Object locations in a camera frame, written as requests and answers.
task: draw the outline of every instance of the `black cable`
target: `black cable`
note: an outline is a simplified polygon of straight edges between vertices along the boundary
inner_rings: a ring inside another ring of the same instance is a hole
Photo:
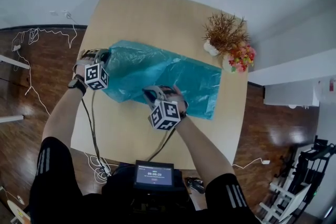
[[[99,149],[98,149],[98,145],[97,145],[97,140],[96,140],[96,133],[93,131],[93,128],[92,128],[92,122],[91,122],[91,118],[90,118],[90,115],[89,115],[89,111],[84,103],[84,100],[82,99],[82,103],[83,103],[83,106],[84,106],[84,109],[86,111],[86,114],[88,115],[88,118],[89,118],[89,123],[90,123],[90,128],[91,128],[91,134],[92,134],[92,140],[93,140],[93,146],[95,147],[95,151],[96,151],[96,156],[97,156],[97,160],[100,164],[100,168],[99,168],[99,171],[103,172],[106,177],[108,177],[108,175],[106,174],[105,172],[105,169],[100,161],[100,154],[99,154]]]
[[[169,136],[167,137],[167,140],[163,143],[163,145],[160,147],[160,149],[155,152],[155,154],[149,158],[148,162],[150,162],[152,159],[154,159],[155,156],[157,156],[158,153],[160,153],[160,151],[163,149],[163,147],[167,144],[168,140],[172,137],[172,135],[174,134],[175,132],[175,128],[170,132]]]

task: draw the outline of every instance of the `wooden floor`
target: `wooden floor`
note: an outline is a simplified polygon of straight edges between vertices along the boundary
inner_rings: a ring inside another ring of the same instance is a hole
[[[74,36],[73,30],[62,31],[69,34],[70,39]],[[11,52],[12,40],[17,33],[17,30],[0,31],[0,54],[17,59],[17,53]],[[39,41],[32,45],[27,44],[26,34],[20,54],[30,61],[33,86],[49,112],[67,90],[84,33],[84,30],[78,30],[71,49],[67,37],[60,34],[41,33]],[[25,116],[20,122],[0,124],[0,186],[28,202],[48,114],[32,89],[25,96],[29,88],[29,71],[19,68],[15,72],[12,65],[0,65],[0,116]],[[281,168],[280,156],[288,153],[290,145],[312,142],[318,118],[318,109],[292,110],[264,105],[262,90],[248,86],[244,122],[235,158],[235,163],[240,166],[259,157],[271,161],[269,165],[255,162],[244,170],[235,168],[247,202],[254,212],[268,194],[273,175]],[[85,154],[76,150],[71,150],[71,153],[83,194],[98,193],[102,185],[95,182]],[[184,171],[184,174],[197,175],[195,171]]]

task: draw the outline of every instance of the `person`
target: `person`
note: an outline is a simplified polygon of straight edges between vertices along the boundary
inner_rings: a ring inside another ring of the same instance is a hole
[[[141,218],[154,223],[171,222],[176,218],[197,222],[259,223],[246,203],[231,164],[188,116],[182,119],[176,130],[204,182],[207,209],[195,211],[181,174],[177,174],[174,181],[182,191],[176,193],[176,196],[170,193],[161,197],[162,203],[169,199],[172,206],[160,207],[161,210],[154,206],[156,211],[142,211],[143,205],[140,209],[136,208],[136,192],[132,185],[134,166],[108,177],[101,194],[83,195],[76,182],[69,149],[77,110],[87,87],[80,79],[84,75],[84,66],[78,65],[76,83],[57,103],[45,125],[36,176],[30,190],[32,223],[109,223],[112,219],[118,222],[139,222]],[[182,96],[176,86],[174,90],[171,95]],[[180,113],[185,114],[184,101],[178,103],[178,108]]]

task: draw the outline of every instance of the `black device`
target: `black device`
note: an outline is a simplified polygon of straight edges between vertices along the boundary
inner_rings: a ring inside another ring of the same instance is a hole
[[[153,191],[175,191],[174,164],[136,161],[134,187]]]
[[[86,93],[86,88],[84,86],[84,78],[81,75],[75,75],[74,79],[68,84],[69,89],[78,88],[84,94]]]

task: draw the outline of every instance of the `white chair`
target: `white chair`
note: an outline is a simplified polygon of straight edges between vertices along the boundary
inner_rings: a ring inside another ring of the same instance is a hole
[[[298,209],[300,204],[302,203],[303,199],[305,198],[310,185],[306,185],[302,191],[297,193],[296,195],[286,191],[285,189],[279,187],[278,185],[274,183],[270,183],[270,186],[275,189],[275,191],[279,191],[280,194],[278,195],[277,200],[274,202],[272,207],[266,206],[263,202],[261,202],[259,205],[262,209],[267,211],[267,214],[265,218],[262,220],[263,223],[268,223],[271,217],[275,217],[278,219],[281,224],[287,223],[290,219],[290,215]],[[284,210],[281,210],[277,207],[278,204],[280,204],[282,201],[286,201],[288,204]]]

